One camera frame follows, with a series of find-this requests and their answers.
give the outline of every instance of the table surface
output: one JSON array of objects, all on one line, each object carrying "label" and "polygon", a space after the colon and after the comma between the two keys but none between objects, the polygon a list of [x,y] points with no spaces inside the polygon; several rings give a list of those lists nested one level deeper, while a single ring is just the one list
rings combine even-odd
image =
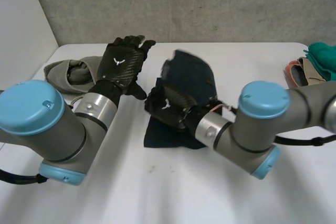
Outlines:
[{"label": "table surface", "polygon": [[[65,45],[47,63],[101,56],[105,44]],[[237,105],[255,80],[288,87],[283,69],[307,47],[298,43],[168,43],[150,50],[139,75],[149,92],[175,49],[194,53],[213,69],[218,97]],[[43,69],[35,79],[43,79]],[[234,119],[229,113],[224,116]],[[0,183],[0,223],[334,223],[336,142],[322,147],[280,146],[281,157],[257,180],[208,148],[143,147],[149,115],[143,101],[123,96],[118,113],[86,180],[75,187],[53,180],[41,185]],[[327,136],[313,127],[285,136]],[[5,144],[0,167],[36,174],[42,158]]]}]

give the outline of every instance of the light blue cap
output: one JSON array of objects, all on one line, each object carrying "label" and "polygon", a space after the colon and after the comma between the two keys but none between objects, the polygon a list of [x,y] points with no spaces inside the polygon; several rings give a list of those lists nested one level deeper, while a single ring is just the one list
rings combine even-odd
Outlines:
[{"label": "light blue cap", "polygon": [[74,172],[72,170],[67,170],[43,163],[40,164],[39,173],[47,178],[51,178],[74,186],[80,185],[86,177],[85,173]]},{"label": "light blue cap", "polygon": [[287,90],[273,82],[254,81],[241,92],[239,109],[252,118],[276,118],[285,113],[290,105]]},{"label": "light blue cap", "polygon": [[64,109],[62,95],[49,83],[22,82],[0,95],[0,129],[14,135],[35,135],[53,127]]},{"label": "light blue cap", "polygon": [[268,172],[272,169],[276,161],[280,156],[280,149],[278,147],[274,147],[271,153],[266,157],[266,159],[262,162],[261,165],[251,173],[252,176],[258,179],[264,179]]}]

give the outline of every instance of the white logo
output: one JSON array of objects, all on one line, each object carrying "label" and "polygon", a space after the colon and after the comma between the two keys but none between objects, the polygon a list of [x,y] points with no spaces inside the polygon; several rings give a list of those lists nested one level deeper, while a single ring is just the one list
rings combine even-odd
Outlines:
[{"label": "white logo", "polygon": [[169,108],[169,107],[170,107],[169,101],[168,101],[168,99],[166,99],[166,106],[163,107],[161,110],[164,110],[164,109]]},{"label": "white logo", "polygon": [[114,61],[115,61],[115,64],[119,65],[119,64],[122,64],[125,60],[122,60],[122,61],[117,61],[115,58],[113,58]]}]

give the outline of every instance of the black glove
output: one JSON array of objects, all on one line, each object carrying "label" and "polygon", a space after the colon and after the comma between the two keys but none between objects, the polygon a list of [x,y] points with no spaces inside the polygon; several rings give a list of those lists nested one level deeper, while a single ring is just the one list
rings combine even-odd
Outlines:
[{"label": "black glove", "polygon": [[155,45],[154,40],[146,40],[142,47],[140,43],[144,36],[126,36],[117,38],[108,44],[97,72],[97,84],[109,81],[118,87],[122,94],[133,95],[139,100],[146,99],[146,92],[136,83],[143,62],[149,49]]},{"label": "black glove", "polygon": [[145,110],[162,123],[176,130],[185,129],[183,120],[189,110],[197,106],[190,94],[179,90],[169,81],[158,78],[145,101]]}]

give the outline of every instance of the dark navy cloth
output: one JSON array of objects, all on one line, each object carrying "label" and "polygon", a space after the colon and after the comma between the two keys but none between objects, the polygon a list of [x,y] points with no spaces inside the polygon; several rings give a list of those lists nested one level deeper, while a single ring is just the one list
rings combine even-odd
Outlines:
[{"label": "dark navy cloth", "polygon": [[[163,80],[173,83],[178,89],[192,95],[199,106],[218,104],[213,72],[206,62],[196,56],[176,50],[174,58],[163,65],[161,76]],[[192,137],[187,129],[178,131],[151,117],[144,138],[144,147],[179,146],[190,149],[205,147]]]}]

